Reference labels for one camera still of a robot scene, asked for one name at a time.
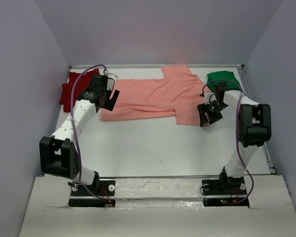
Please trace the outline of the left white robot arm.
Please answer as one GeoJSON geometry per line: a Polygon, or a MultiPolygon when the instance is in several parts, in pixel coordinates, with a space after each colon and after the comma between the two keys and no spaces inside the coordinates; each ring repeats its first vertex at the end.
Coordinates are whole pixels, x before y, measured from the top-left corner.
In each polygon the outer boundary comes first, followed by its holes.
{"type": "Polygon", "coordinates": [[[88,195],[98,192],[99,174],[82,165],[78,138],[100,109],[112,111],[119,91],[114,89],[114,74],[92,76],[89,85],[74,99],[71,111],[51,136],[39,142],[40,166],[43,174],[67,178],[80,183],[88,195]]]}

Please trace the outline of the pink t-shirt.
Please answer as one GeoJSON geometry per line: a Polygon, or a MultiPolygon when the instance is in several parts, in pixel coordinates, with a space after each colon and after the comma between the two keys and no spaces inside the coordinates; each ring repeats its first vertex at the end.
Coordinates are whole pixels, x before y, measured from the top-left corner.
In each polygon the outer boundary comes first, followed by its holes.
{"type": "Polygon", "coordinates": [[[162,79],[119,79],[119,96],[112,111],[102,110],[102,121],[175,117],[178,125],[200,124],[197,106],[209,88],[187,65],[162,68],[162,79]]]}

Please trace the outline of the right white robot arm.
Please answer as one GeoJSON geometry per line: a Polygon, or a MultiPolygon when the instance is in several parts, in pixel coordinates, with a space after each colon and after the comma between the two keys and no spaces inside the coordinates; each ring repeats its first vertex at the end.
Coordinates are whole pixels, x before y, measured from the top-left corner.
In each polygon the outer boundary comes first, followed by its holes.
{"type": "Polygon", "coordinates": [[[230,80],[216,79],[213,92],[201,91],[205,99],[197,106],[200,126],[208,126],[222,119],[222,110],[235,110],[236,148],[217,180],[205,181],[205,195],[227,195],[245,184],[247,166],[259,147],[271,138],[271,107],[249,99],[240,85],[230,80]]]}

